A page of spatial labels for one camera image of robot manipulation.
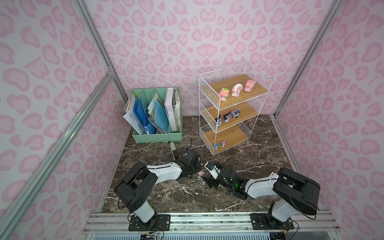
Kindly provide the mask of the pink bow My Melody figurine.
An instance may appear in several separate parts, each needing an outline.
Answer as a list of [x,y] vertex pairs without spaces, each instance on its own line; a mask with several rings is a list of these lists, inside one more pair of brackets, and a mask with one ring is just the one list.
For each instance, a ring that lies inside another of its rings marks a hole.
[[256,84],[256,81],[253,80],[253,79],[248,79],[245,83],[245,86],[244,86],[244,91],[245,92],[251,92],[253,87],[255,86]]

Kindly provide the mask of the green hat pink figurine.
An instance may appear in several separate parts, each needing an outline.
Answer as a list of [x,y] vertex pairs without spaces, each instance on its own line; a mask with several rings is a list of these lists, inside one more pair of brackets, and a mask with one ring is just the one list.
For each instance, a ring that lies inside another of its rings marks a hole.
[[228,99],[228,95],[229,95],[229,89],[227,88],[222,88],[219,92],[219,96],[220,96],[220,101],[221,102],[225,102],[227,99]]

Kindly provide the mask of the small black Kuromi figurine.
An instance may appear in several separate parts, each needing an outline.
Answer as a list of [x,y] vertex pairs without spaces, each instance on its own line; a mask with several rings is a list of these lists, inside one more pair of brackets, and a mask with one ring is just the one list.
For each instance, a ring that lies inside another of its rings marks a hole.
[[216,121],[216,126],[217,126],[217,128],[219,128],[219,127],[222,125],[222,121],[223,121],[222,116],[219,115],[219,116],[215,119],[215,121]]

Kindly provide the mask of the white hood My Melody figurine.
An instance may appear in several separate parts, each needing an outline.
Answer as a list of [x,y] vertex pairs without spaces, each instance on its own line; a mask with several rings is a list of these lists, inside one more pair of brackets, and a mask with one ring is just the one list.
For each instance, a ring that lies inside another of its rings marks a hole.
[[232,88],[232,96],[236,97],[236,98],[239,97],[242,90],[243,90],[243,85],[242,84],[236,84]]

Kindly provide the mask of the beige black stapler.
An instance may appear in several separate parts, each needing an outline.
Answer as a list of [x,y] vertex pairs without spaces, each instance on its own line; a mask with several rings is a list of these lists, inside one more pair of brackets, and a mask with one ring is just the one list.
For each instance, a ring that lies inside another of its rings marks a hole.
[[173,157],[174,157],[174,160],[178,160],[179,158],[179,153],[176,149],[176,145],[174,144],[174,142],[171,142],[170,143],[170,147],[171,147],[171,151],[172,151],[172,154],[173,154]]

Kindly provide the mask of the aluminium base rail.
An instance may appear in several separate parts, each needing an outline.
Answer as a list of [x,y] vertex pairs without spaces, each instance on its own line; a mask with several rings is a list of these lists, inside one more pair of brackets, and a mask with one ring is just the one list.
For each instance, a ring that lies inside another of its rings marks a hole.
[[[171,213],[167,228],[154,228],[150,240],[342,240],[331,212],[319,211],[316,220],[294,216],[294,228],[254,230],[250,212]],[[82,240],[139,240],[144,234],[129,229],[129,214],[92,214]]]

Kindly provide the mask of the aluminium frame profile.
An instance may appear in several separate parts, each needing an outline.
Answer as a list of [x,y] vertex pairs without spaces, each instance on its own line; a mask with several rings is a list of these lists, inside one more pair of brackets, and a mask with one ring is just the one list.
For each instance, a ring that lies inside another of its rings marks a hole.
[[6,214],[1,219],[1,239],[7,240],[14,232],[15,228],[21,222],[22,218],[26,214],[28,208],[33,203],[38,193],[52,174],[58,162],[64,156],[66,150],[69,148],[74,138],[80,131],[83,124],[86,122],[91,111],[95,108],[98,101],[101,99],[104,92],[107,90],[110,83],[115,83],[118,91],[126,102],[128,100],[127,94],[116,74],[115,68],[111,62],[111,59],[107,53],[106,47],[102,42],[102,39],[96,28],[96,24],[93,21],[89,8],[85,1],[74,1],[79,13],[81,14],[85,25],[89,30],[91,37],[96,42],[96,47],[101,54],[107,66],[107,73],[104,76],[101,83],[96,87],[91,96],[87,99],[84,105],[80,108],[77,115],[68,125],[59,140],[55,143],[51,151],[43,160],[42,164],[38,167],[37,171],[33,174],[26,186],[22,189],[16,200],[11,204]]

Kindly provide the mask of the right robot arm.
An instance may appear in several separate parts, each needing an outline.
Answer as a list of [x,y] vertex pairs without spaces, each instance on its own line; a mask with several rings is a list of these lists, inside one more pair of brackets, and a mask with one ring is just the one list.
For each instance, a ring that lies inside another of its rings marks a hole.
[[241,200],[279,196],[281,200],[270,206],[268,219],[285,222],[298,214],[316,219],[321,186],[297,172],[281,168],[265,178],[244,180],[228,166],[207,162],[204,167],[211,175],[205,180],[209,187],[223,186]]

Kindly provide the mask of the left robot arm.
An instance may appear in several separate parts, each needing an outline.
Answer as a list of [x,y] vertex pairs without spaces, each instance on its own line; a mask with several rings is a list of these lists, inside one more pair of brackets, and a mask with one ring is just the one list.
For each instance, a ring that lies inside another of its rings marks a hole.
[[123,203],[143,224],[154,225],[157,221],[156,212],[147,201],[154,186],[199,173],[202,170],[200,159],[198,152],[189,150],[165,165],[148,166],[137,162],[114,188],[114,193],[119,197],[118,203]]

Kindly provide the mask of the large purple Kuromi doll figurine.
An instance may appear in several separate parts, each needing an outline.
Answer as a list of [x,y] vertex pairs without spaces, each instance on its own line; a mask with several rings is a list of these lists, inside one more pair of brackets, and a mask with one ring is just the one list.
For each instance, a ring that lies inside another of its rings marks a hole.
[[237,119],[240,115],[240,109],[232,111],[233,119]]

